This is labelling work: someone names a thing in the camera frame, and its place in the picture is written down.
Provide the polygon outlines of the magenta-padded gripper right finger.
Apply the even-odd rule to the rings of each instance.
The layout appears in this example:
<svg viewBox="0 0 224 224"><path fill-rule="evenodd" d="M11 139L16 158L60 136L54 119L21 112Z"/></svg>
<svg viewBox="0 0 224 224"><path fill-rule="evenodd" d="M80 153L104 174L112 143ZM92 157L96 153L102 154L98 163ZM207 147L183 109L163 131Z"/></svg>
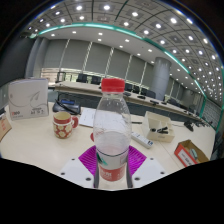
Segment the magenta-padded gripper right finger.
<svg viewBox="0 0 224 224"><path fill-rule="evenodd" d="M166 171L154 157L146 157L133 146L127 159L127 186L140 188L166 176Z"/></svg>

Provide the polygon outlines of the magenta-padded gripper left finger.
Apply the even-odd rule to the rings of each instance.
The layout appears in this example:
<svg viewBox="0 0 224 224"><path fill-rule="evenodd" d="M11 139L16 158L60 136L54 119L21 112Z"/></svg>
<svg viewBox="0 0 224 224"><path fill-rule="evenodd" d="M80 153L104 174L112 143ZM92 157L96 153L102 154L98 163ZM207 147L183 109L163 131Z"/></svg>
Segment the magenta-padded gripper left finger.
<svg viewBox="0 0 224 224"><path fill-rule="evenodd" d="M99 170L96 147L92 146L78 158L70 159L59 172L59 176L84 188L97 188Z"/></svg>

